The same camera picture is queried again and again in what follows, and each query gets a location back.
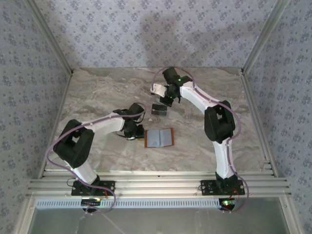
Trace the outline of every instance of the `floral wallpaper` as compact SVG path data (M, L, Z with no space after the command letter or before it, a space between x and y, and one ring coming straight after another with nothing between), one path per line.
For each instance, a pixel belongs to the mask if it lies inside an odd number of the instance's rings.
M312 233L312 2L293 0L249 73L273 154Z
M0 233L38 176L68 75L22 0L0 1Z
M35 0L75 67L242 67L275 0Z

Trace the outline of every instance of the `marble surface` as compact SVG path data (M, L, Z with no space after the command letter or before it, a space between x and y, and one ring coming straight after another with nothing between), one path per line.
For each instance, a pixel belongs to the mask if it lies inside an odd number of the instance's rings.
M142 102L147 113L145 129L173 127L175 145L165 148L144 148L144 141L127 141L115 133L97 136L92 144L89 162L97 171L209 171L216 169L213 144L203 130L203 115L188 100L174 102L168 116L151 115L155 96L150 85L157 68L88 68L74 71L65 99L55 139L66 123L75 118L90 121L115 109L128 108ZM234 164L238 171L261 171L262 156L254 124L238 75L238 69L187 68L198 86L219 100L228 100L242 121L242 134L233 141ZM164 84L160 74L156 82ZM51 152L54 162L65 163ZM47 164L47 169L56 169Z

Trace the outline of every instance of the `wallpaper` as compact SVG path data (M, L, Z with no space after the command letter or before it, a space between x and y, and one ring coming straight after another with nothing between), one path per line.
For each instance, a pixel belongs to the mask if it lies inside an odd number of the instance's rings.
M249 74L277 166L312 233L312 2L291 1Z
M0 1L0 233L38 176L67 75L22 0Z
M275 0L35 0L75 67L242 67Z

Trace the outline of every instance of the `open book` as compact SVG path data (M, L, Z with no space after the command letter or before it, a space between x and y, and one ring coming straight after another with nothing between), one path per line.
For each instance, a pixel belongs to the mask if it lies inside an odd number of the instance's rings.
M145 148L158 148L174 145L174 129L145 131Z

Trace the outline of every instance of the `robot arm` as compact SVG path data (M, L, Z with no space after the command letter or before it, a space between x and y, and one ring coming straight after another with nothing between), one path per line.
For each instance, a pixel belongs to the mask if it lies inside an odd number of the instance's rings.
M143 113L143 111L144 109L136 103L132 104L129 109L115 110L101 118L107 117L106 121L85 126L67 135L54 146L53 150L70 166L71 170L74 171L80 179L88 184L96 184L99 181L99 177L93 171L87 160L95 134L101 134L103 136L112 132L124 131L125 138L128 140L143 137L143 126L138 125L140 116L111 118L117 115L135 115ZM79 122L72 119L67 123L61 135L85 123L87 122Z
M229 142L230 160L227 157L227 140L233 136L235 123L231 112L224 107L206 100L200 96L193 87L193 81L189 77L180 77L174 68L169 68L163 72L167 81L167 86L154 84L151 89L152 94L160 96L160 102L171 106L174 98L185 98L194 104L205 116L204 129L207 137L213 142L216 156L217 168L216 176L221 180L234 176L230 169L232 159L232 142ZM219 102L219 100L207 95L205 92L197 88L197 90L207 96L210 100ZM231 107L228 101L221 102Z

